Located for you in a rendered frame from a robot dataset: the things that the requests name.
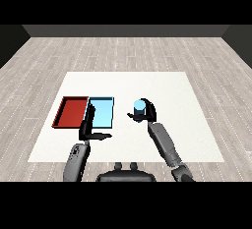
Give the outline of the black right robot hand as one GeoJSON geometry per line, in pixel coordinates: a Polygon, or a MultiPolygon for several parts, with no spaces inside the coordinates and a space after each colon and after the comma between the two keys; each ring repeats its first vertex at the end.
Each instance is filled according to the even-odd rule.
{"type": "Polygon", "coordinates": [[[142,122],[142,121],[148,121],[148,122],[155,122],[157,120],[157,112],[155,106],[146,98],[140,98],[146,103],[146,109],[144,115],[135,115],[134,114],[134,107],[133,107],[133,113],[128,113],[127,116],[129,118],[132,118],[135,122],[142,122]]]}

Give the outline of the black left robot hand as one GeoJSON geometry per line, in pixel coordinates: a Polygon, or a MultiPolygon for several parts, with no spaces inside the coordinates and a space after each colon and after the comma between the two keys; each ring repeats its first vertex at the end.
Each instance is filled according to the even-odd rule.
{"type": "Polygon", "coordinates": [[[79,129],[79,140],[99,140],[103,141],[107,138],[111,138],[111,134],[93,133],[93,120],[95,118],[95,107],[89,103],[86,111],[85,119],[82,121],[79,129]]]}

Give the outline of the small blue can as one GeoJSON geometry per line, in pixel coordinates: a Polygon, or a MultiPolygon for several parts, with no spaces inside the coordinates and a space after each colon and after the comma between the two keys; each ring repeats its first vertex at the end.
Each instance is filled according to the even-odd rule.
{"type": "Polygon", "coordinates": [[[138,99],[134,102],[134,114],[135,115],[144,115],[145,109],[146,109],[146,103],[143,100],[138,99]]]}

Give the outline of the red shallow open box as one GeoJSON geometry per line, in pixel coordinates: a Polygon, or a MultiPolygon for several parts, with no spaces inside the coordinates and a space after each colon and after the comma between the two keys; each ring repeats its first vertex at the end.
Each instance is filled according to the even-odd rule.
{"type": "Polygon", "coordinates": [[[52,128],[79,129],[88,103],[87,96],[64,96],[61,100],[52,128]]]}

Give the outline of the light blue shallow open box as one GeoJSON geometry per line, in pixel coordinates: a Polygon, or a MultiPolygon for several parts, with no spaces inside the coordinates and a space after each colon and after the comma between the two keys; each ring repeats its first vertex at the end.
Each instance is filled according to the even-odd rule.
{"type": "Polygon", "coordinates": [[[93,128],[111,129],[114,98],[112,96],[91,96],[89,103],[95,108],[93,128]]]}

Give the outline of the dark grey robot body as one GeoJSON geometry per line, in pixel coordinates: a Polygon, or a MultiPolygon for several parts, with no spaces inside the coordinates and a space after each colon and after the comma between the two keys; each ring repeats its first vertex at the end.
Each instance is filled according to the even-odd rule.
{"type": "Polygon", "coordinates": [[[99,174],[97,182],[155,182],[156,178],[151,173],[146,173],[138,169],[136,162],[130,163],[129,170],[122,169],[122,163],[116,162],[114,169],[106,173],[99,174]]]}

